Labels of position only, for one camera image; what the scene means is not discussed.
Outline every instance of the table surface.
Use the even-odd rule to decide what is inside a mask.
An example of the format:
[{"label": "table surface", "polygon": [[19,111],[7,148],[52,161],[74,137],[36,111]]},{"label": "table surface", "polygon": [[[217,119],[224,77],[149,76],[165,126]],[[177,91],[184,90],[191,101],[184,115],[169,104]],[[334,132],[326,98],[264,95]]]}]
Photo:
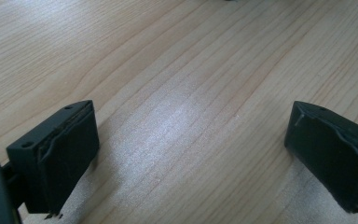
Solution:
[{"label": "table surface", "polygon": [[98,158],[24,223],[358,223],[283,146],[294,100],[358,123],[358,1],[0,0],[0,162],[86,99]]}]

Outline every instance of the wood grain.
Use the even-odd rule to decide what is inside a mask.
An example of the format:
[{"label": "wood grain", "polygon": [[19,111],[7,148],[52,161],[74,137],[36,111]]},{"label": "wood grain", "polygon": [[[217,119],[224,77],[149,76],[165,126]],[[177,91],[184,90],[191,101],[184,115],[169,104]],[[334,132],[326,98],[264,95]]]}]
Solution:
[{"label": "wood grain", "polygon": [[358,223],[282,143],[294,100],[358,122],[358,1],[0,0],[0,162],[85,99],[98,158],[24,223]]}]

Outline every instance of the screw hole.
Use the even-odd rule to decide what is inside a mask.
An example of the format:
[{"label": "screw hole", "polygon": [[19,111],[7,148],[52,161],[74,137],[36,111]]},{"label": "screw hole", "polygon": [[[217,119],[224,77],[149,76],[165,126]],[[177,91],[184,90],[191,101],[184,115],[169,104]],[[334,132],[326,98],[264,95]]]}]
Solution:
[{"label": "screw hole", "polygon": [[21,147],[30,147],[33,144],[34,144],[33,142],[26,142],[26,143],[22,144]]}]

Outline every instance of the wooden table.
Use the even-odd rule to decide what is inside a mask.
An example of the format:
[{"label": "wooden table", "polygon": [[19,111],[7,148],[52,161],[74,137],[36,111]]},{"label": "wooden table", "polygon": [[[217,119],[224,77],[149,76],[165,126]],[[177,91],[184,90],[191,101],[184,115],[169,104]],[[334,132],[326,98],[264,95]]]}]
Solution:
[{"label": "wooden table", "polygon": [[85,99],[98,158],[24,223],[358,223],[283,146],[294,100],[358,123],[358,1],[0,0],[0,162]]}]

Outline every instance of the light wood surface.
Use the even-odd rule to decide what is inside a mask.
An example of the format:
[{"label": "light wood surface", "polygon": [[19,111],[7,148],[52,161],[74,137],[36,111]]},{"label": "light wood surface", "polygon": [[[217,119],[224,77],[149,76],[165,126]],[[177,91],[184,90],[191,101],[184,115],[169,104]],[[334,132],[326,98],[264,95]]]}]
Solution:
[{"label": "light wood surface", "polygon": [[98,158],[24,223],[358,223],[283,146],[294,100],[358,122],[358,1],[0,0],[0,162],[85,99]]}]

